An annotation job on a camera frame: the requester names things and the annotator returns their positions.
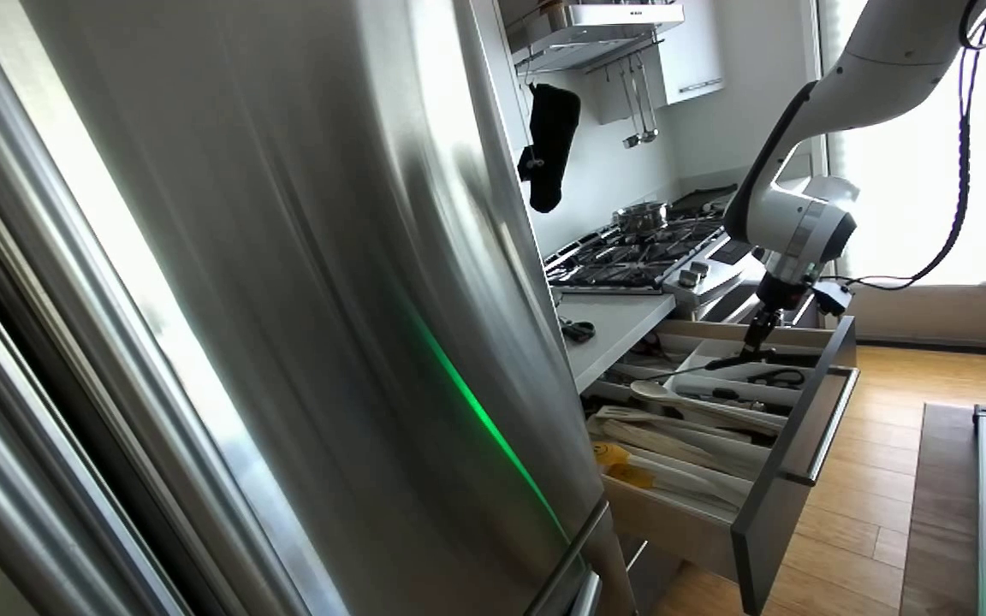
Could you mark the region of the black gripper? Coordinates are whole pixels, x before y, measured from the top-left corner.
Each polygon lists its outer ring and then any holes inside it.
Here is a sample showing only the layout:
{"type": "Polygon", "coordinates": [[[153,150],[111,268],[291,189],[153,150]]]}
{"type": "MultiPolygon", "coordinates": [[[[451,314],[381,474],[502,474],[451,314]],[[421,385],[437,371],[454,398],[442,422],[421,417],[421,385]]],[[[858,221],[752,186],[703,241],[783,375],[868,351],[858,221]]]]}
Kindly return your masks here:
{"type": "Polygon", "coordinates": [[[808,280],[791,284],[791,280],[766,275],[758,287],[761,309],[743,337],[743,351],[758,352],[779,322],[791,322],[799,314],[808,295],[812,295],[808,280]]]}

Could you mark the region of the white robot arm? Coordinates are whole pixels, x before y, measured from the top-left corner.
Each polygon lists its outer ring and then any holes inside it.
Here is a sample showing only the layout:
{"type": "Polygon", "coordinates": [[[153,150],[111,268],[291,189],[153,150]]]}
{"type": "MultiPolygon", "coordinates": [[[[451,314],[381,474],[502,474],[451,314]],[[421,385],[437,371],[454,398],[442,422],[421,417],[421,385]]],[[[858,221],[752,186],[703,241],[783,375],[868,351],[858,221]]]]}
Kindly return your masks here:
{"type": "Polygon", "coordinates": [[[836,61],[804,81],[765,137],[726,206],[726,232],[766,255],[747,345],[761,351],[779,314],[814,287],[855,232],[854,186],[787,189],[781,173],[814,137],[870,130],[923,105],[950,70],[986,53],[986,0],[862,0],[836,61]]]}

